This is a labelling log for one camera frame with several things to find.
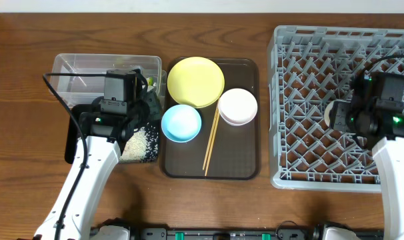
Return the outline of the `light blue bowl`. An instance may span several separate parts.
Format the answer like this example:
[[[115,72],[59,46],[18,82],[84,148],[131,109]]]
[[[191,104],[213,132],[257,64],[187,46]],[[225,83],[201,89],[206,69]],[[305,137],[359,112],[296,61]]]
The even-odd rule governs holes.
[[[200,132],[202,120],[199,112],[189,105],[174,105],[164,113],[161,129],[169,140],[186,143]]]

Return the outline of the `green orange snack wrapper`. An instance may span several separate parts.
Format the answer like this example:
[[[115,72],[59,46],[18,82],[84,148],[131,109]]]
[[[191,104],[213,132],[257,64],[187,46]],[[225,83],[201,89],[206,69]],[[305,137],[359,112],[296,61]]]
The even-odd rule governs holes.
[[[147,90],[148,90],[148,91],[153,90],[153,89],[155,88],[155,87],[153,86],[153,84],[154,84],[153,78],[152,78],[152,77],[148,77],[148,78],[146,78],[146,80],[147,80],[147,83],[148,83]]]

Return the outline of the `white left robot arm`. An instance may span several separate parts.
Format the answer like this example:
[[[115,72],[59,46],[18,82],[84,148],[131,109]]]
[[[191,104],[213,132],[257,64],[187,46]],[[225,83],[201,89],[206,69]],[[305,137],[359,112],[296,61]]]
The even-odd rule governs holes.
[[[154,91],[148,92],[136,107],[148,112],[143,123],[127,124],[118,115],[77,105],[78,129],[85,138],[72,144],[73,164],[60,194],[35,239],[128,239],[130,230],[119,225],[102,227],[91,235],[91,224],[105,184],[119,163],[150,163],[159,154],[161,103]]]

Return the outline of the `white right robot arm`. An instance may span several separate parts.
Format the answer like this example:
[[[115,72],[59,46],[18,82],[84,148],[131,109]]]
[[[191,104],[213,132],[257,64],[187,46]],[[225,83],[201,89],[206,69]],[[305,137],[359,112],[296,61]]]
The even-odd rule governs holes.
[[[381,182],[384,238],[404,239],[404,114],[401,104],[378,106],[378,100],[330,102],[324,113],[329,128],[367,140]]]

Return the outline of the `pale green cup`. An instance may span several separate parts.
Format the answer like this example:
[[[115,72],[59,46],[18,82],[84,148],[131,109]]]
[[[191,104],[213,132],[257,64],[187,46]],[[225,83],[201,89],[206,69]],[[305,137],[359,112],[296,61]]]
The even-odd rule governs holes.
[[[335,118],[335,114],[333,112],[334,104],[335,104],[335,101],[332,101],[325,108],[324,121],[328,127],[330,127],[333,124],[333,120]]]

